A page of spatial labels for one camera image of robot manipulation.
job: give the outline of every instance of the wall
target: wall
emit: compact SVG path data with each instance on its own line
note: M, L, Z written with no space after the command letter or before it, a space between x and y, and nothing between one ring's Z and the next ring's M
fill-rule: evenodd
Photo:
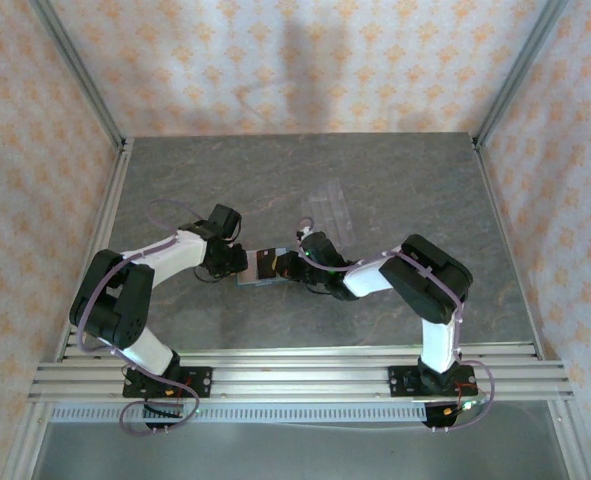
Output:
M571 1L488 162L528 300L591 436L591 0Z
M55 0L132 136L475 132L544 0Z
M0 474L52 358L105 178L108 139L25 0L0 0Z

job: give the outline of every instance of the patterned wallpaper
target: patterned wallpaper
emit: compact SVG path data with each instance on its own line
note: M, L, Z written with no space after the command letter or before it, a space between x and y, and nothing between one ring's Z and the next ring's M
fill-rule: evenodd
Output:
M114 159L26 0L0 0L0 475Z
M475 132L544 0L55 0L128 136Z
M591 0L566 7L487 157L529 303L591 436Z

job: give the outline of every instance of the ventilation grille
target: ventilation grille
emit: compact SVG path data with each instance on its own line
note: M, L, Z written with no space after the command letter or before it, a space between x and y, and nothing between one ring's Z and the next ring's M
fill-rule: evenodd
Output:
M124 408L114 403L73 403L53 408L52 423L116 423ZM172 406L159 409L166 413L183 413ZM126 422L173 422L135 406L126 411ZM328 403L319 405L299 404L221 404L203 405L191 422L201 423L369 423L369 422L417 422L426 420L426 410L421 403Z

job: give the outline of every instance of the transparent plastic block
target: transparent plastic block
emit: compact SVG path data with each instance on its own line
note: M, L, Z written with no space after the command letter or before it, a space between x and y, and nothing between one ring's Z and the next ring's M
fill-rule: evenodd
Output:
M355 244L353 223L339 179L320 185L302 202L302 215L315 221L315 231L322 231L336 247Z

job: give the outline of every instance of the gray marble tabletop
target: gray marble tabletop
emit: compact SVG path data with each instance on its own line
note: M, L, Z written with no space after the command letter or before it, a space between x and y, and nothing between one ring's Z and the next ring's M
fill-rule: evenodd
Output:
M110 248L160 240L146 205L184 201L202 215L216 203L242 214L246 249L293 246L302 204L339 182L358 259L419 233L474 276L463 343L531 341L533 333L484 181L464 133L324 134L138 138ZM187 212L155 210L175 225ZM295 283L240 287L200 283L184 271L158 286L148 325L176 350L421 343L421 323L394 291L356 302L309 293Z

